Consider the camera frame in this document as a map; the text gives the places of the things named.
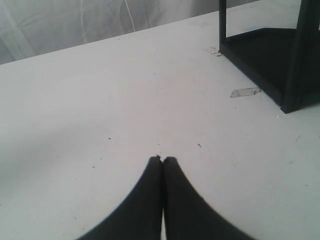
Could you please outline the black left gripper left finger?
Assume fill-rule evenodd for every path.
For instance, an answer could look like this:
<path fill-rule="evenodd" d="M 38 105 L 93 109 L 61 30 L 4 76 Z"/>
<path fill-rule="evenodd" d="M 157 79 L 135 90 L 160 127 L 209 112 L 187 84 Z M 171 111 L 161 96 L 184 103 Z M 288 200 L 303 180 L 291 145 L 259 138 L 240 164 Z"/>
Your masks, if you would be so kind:
<path fill-rule="evenodd" d="M 149 158 L 138 182 L 121 204 L 81 240 L 159 240 L 163 218 L 163 162 Z"/>

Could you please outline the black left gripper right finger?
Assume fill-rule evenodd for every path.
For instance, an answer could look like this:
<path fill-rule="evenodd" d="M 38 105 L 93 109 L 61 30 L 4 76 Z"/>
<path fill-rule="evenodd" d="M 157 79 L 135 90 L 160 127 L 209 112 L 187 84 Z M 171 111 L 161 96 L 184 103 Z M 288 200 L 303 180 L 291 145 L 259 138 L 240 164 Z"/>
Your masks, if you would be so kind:
<path fill-rule="evenodd" d="M 246 234 L 229 223 L 193 188 L 178 160 L 163 161 L 163 210 L 168 240 L 244 240 Z"/>

